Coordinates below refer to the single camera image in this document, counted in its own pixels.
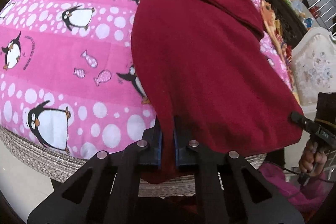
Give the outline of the person's right hand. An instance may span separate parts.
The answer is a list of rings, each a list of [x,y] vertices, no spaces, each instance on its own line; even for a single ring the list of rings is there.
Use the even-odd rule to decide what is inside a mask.
[[[317,143],[308,140],[298,162],[299,169],[310,177],[319,176],[327,162],[327,156],[323,151],[317,151]]]

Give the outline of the pink sleeve forearm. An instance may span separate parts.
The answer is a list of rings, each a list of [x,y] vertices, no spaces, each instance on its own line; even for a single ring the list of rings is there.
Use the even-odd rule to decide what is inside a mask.
[[[306,186],[295,186],[287,182],[280,167],[271,163],[264,162],[259,171],[302,214],[305,223],[316,213],[328,195],[328,183],[322,181],[326,178],[323,172],[311,178]]]

